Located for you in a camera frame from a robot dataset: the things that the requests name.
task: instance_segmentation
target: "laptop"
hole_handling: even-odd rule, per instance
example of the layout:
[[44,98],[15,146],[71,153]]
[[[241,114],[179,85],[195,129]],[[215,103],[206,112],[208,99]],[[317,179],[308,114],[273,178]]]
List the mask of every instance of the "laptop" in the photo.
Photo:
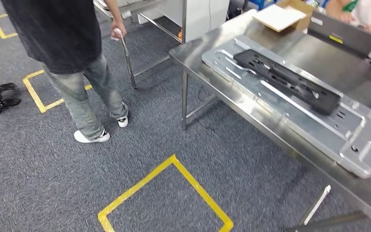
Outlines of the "laptop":
[[362,25],[350,25],[313,11],[308,34],[362,58],[371,52],[371,33]]

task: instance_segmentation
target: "gray jeans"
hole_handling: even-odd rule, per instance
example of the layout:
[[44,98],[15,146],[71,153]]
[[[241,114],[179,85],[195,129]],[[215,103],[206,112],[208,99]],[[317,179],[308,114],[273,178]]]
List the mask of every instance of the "gray jeans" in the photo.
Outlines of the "gray jeans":
[[103,100],[110,112],[110,117],[120,118],[128,114],[127,107],[122,104],[121,96],[114,87],[103,54],[82,72],[66,75],[50,73],[48,76],[52,85],[65,100],[77,128],[89,140],[100,137],[104,127],[90,107],[85,90],[85,77]]

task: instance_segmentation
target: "metal table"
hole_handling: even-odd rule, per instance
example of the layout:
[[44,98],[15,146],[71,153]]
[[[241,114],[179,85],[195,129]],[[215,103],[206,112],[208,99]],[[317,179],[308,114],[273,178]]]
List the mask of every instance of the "metal table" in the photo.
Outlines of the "metal table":
[[[184,69],[182,128],[187,119],[210,100],[218,97],[252,125],[273,139],[304,165],[319,174],[328,184],[296,228],[286,231],[308,231],[322,226],[335,225],[369,217],[371,219],[371,178],[355,177],[330,160],[311,143],[284,127],[273,115],[248,95],[234,87],[201,61],[201,55],[220,44],[246,35],[252,40],[277,53],[288,62],[308,71],[347,96],[371,108],[371,65],[332,45],[300,32],[276,33],[252,18],[248,11],[202,38],[185,43],[170,51],[172,60]],[[187,88],[189,76],[196,78],[213,95],[187,114]],[[330,189],[340,192],[357,206],[360,212],[309,223]]]

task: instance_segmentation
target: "green label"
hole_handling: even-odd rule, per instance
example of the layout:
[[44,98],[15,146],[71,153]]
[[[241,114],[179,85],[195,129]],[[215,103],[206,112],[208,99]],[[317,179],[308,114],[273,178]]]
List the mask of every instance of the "green label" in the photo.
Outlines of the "green label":
[[354,0],[354,1],[350,2],[349,4],[347,4],[346,6],[344,6],[342,8],[342,11],[352,12],[352,10],[356,7],[356,4],[357,4],[357,0]]

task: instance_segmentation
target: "black t-shirt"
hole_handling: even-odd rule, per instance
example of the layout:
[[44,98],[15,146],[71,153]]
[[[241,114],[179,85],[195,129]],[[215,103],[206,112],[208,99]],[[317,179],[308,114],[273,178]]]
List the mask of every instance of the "black t-shirt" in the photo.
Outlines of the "black t-shirt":
[[1,0],[28,55],[54,74],[83,71],[101,53],[92,0]]

